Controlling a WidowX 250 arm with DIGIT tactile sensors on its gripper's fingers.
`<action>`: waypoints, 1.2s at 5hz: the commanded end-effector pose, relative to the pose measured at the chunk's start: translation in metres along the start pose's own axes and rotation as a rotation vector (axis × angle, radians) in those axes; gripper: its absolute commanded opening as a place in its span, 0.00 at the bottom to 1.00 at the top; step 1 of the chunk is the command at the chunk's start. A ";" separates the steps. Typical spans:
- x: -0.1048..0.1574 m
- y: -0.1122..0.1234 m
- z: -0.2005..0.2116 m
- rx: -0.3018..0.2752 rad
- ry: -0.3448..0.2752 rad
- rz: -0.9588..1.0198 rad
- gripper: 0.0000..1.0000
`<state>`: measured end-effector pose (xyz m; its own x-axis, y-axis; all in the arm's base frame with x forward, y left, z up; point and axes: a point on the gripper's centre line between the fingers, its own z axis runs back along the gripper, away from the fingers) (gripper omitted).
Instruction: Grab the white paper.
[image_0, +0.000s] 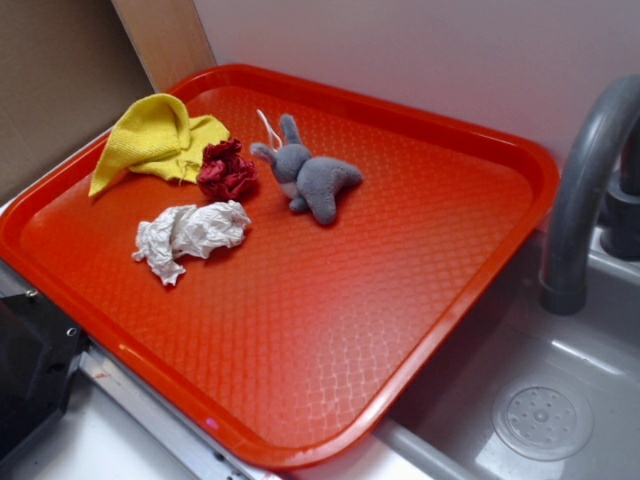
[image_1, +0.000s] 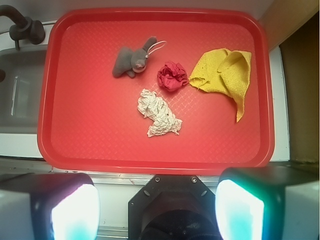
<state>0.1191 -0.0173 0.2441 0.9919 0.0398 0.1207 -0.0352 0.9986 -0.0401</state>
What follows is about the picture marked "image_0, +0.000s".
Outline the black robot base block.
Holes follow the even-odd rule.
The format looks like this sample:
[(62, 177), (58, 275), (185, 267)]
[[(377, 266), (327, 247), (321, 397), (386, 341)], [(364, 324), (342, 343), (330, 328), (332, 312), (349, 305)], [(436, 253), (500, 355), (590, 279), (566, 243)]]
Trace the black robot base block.
[(1, 467), (66, 413), (84, 330), (36, 290), (1, 299)]

